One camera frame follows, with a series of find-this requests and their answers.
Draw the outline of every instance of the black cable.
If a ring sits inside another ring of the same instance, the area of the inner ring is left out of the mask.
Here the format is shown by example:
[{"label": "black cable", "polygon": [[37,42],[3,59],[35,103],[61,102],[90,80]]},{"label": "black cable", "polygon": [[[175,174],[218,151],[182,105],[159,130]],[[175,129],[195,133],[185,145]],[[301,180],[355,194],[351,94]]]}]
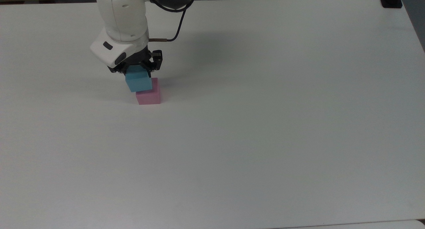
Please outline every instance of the black cable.
[{"label": "black cable", "polygon": [[182,22],[183,22],[183,18],[185,17],[185,13],[186,13],[186,10],[184,10],[184,11],[183,11],[182,18],[180,19],[179,28],[177,28],[177,33],[176,33],[176,35],[175,35],[172,39],[167,39],[167,41],[173,41],[173,40],[176,40],[177,36],[179,35],[180,28],[182,27]]},{"label": "black cable", "polygon": [[183,11],[185,11],[185,10],[187,10],[187,8],[189,8],[191,5],[192,5],[192,3],[193,3],[193,1],[194,0],[190,0],[190,2],[184,7],[184,8],[182,8],[182,9],[179,9],[179,10],[174,10],[174,9],[170,9],[170,8],[166,8],[166,7],[164,7],[164,6],[162,6],[161,4],[159,4],[159,2],[157,2],[156,0],[151,0],[153,3],[155,3],[155,5],[157,5],[158,7],[160,7],[161,9],[163,9],[163,10],[166,10],[167,12],[171,12],[171,13],[181,13],[181,12],[183,12]]}]

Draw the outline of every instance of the cube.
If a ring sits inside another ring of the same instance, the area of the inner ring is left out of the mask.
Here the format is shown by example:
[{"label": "cube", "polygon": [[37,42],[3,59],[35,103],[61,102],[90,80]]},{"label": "cube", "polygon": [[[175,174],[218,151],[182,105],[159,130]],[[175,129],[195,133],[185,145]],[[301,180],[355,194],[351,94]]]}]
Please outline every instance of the cube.
[{"label": "cube", "polygon": [[129,66],[126,72],[126,83],[131,92],[152,90],[152,80],[147,70],[141,66]]},{"label": "cube", "polygon": [[156,105],[161,103],[158,78],[152,78],[152,90],[139,91],[135,93],[140,105]]}]

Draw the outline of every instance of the white table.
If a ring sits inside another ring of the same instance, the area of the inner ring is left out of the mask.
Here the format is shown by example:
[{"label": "white table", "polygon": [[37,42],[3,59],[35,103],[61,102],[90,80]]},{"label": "white table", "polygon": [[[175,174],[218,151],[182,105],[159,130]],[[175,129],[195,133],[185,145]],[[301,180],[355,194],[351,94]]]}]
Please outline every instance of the white table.
[{"label": "white table", "polygon": [[[0,228],[425,217],[425,54],[379,0],[200,1],[140,106],[95,4],[0,6]],[[151,37],[180,15],[147,5]]]},{"label": "white table", "polygon": [[[417,220],[389,221],[378,223],[359,223],[332,226],[315,226],[314,229],[424,229],[424,224]],[[311,229],[311,227],[298,227],[298,229]]]}]

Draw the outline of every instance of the pink block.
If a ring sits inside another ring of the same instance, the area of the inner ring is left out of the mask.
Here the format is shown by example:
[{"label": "pink block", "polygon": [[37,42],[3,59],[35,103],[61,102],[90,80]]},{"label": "pink block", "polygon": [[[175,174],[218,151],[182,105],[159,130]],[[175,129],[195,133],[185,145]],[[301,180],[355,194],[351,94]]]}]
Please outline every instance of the pink block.
[{"label": "pink block", "polygon": [[152,78],[152,90],[138,91],[135,97],[140,105],[157,105],[161,103],[158,78]]}]

